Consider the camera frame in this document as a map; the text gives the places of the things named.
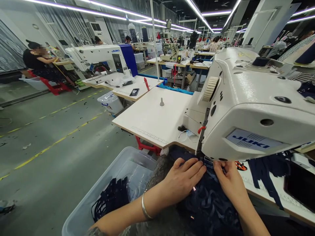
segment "red marker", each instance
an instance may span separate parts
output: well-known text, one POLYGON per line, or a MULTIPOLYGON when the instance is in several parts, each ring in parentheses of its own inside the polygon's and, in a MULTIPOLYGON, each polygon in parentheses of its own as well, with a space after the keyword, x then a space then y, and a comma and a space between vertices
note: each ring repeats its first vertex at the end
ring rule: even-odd
POLYGON ((148 89, 148 91, 150 91, 150 89, 149 89, 149 85, 148 85, 148 82, 147 82, 147 79, 144 77, 144 82, 145 82, 145 85, 146 85, 146 87, 147 87, 147 89, 148 89))

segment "metal pole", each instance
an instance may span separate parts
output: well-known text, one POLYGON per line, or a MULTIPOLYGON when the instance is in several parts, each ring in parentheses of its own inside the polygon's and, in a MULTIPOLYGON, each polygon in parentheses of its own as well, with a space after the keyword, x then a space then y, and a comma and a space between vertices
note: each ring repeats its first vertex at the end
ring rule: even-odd
MULTIPOLYGON (((153 28, 153 32, 155 32, 152 0, 150 0, 150 5, 151 5, 151 16, 152 16, 152 28, 153 28)), ((158 50, 157 50, 157 41, 156 41, 155 33, 153 35, 153 40, 154 40, 154 48, 155 48, 155 63, 157 66, 157 78, 158 78, 158 82, 160 82, 160 71, 159 71, 159 67, 158 67, 158 54, 157 54, 158 50)))

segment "air conditioner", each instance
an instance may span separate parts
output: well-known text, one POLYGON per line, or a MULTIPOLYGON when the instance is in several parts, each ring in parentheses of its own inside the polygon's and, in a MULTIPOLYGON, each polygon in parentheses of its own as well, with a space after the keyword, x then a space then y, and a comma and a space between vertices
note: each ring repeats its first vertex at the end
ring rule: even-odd
POLYGON ((96 23, 96 22, 89 22, 89 23, 90 23, 90 29, 94 33, 94 36, 97 36, 102 41, 104 41, 105 37, 104 37, 104 33, 103 33, 102 29, 101 29, 101 26, 98 23, 96 23))

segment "juki logo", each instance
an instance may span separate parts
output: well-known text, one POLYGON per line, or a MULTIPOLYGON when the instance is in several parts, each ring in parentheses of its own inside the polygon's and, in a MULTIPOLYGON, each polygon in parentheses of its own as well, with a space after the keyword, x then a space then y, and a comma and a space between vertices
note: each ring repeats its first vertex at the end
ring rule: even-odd
POLYGON ((269 147, 270 147, 270 146, 268 146, 268 145, 266 145, 266 144, 258 143, 258 142, 255 141, 255 140, 243 138, 243 137, 241 137, 241 136, 236 137, 235 135, 233 135, 233 138, 239 139, 239 140, 244 141, 244 142, 247 142, 247 143, 250 143, 250 144, 252 144, 252 145, 257 145, 257 146, 262 147, 262 148, 269 148, 269 147))

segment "sewing machine handwheel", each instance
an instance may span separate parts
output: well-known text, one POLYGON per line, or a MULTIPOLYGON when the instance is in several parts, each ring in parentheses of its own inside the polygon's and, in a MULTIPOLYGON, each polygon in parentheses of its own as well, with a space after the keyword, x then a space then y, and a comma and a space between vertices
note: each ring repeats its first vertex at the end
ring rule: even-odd
POLYGON ((206 89, 204 90, 202 100, 205 102, 210 102, 214 92, 216 91, 218 85, 219 85, 219 78, 218 77, 210 77, 206 86, 206 89))

